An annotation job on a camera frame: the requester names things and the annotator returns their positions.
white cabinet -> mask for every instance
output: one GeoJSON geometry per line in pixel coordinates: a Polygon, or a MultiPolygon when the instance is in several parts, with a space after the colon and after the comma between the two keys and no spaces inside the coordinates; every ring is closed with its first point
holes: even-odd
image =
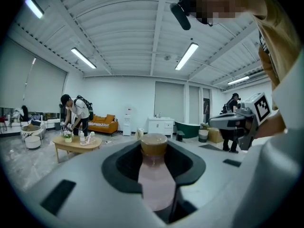
{"type": "Polygon", "coordinates": [[[131,115],[124,115],[123,135],[131,136],[131,115]]]}
{"type": "Polygon", "coordinates": [[[149,120],[148,133],[161,133],[163,135],[170,135],[172,138],[174,119],[168,117],[161,117],[161,118],[149,117],[148,120],[149,120]]]}

person's neck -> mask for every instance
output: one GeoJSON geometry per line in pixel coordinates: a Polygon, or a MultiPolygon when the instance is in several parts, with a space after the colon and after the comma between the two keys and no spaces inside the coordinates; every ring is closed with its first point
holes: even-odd
{"type": "Polygon", "coordinates": [[[266,4],[264,0],[243,0],[243,6],[246,12],[260,18],[267,15],[266,4]]]}

sofa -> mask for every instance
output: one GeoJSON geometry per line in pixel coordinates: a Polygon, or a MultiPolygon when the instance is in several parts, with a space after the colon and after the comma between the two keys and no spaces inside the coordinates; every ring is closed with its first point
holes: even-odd
{"type": "Polygon", "coordinates": [[[88,130],[100,133],[115,133],[118,130],[118,121],[115,120],[115,115],[107,115],[100,117],[94,114],[93,120],[89,121],[88,130]]]}

black shirt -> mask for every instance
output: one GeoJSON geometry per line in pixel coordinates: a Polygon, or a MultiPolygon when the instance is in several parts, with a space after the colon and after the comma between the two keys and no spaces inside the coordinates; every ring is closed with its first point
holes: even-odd
{"type": "Polygon", "coordinates": [[[228,101],[228,103],[231,111],[233,112],[233,107],[238,105],[238,101],[236,101],[235,99],[231,99],[228,101]]]}

fluorescent light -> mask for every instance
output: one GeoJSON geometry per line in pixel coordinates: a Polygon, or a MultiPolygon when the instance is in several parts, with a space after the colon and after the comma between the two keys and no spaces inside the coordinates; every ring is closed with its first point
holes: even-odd
{"type": "Polygon", "coordinates": [[[25,0],[25,3],[39,19],[42,17],[43,11],[34,0],[25,0]]]}
{"type": "Polygon", "coordinates": [[[237,79],[237,80],[235,80],[235,81],[231,81],[231,82],[229,82],[228,84],[229,84],[229,85],[232,85],[232,84],[235,84],[235,83],[238,83],[238,82],[241,82],[241,81],[247,80],[247,79],[249,79],[249,77],[248,77],[248,76],[243,77],[243,78],[239,78],[239,79],[237,79]]]}
{"type": "Polygon", "coordinates": [[[181,61],[175,67],[175,70],[180,70],[185,65],[185,63],[188,61],[188,59],[192,56],[192,54],[196,51],[196,49],[198,47],[199,47],[198,44],[191,43],[190,46],[188,47],[186,53],[182,56],[181,61]]]}
{"type": "Polygon", "coordinates": [[[80,51],[78,51],[76,48],[72,48],[71,50],[77,57],[79,57],[81,60],[83,60],[86,64],[88,64],[91,68],[96,68],[96,66],[91,63],[80,51]]]}

